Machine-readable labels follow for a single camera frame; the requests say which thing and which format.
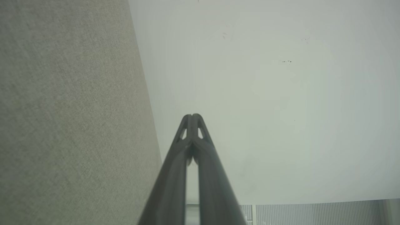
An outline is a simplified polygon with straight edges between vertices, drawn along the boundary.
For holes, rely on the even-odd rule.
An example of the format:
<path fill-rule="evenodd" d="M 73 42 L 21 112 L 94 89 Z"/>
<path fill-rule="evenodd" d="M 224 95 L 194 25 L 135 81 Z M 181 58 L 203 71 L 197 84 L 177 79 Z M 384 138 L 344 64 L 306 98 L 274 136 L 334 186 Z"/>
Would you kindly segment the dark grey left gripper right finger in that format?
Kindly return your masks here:
<path fill-rule="evenodd" d="M 205 121 L 194 119 L 194 158 L 198 165 L 200 224 L 245 225 L 242 209 L 217 154 Z"/>

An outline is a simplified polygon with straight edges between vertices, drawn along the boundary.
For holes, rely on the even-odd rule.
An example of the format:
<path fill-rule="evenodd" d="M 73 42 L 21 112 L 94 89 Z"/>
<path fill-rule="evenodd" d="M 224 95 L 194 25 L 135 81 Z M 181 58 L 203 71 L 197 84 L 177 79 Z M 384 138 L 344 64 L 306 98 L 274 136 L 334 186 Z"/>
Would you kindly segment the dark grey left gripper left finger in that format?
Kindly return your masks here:
<path fill-rule="evenodd" d="M 187 114 L 181 120 L 171 147 L 147 200 L 139 225 L 184 225 L 186 169 L 192 158 Z"/>

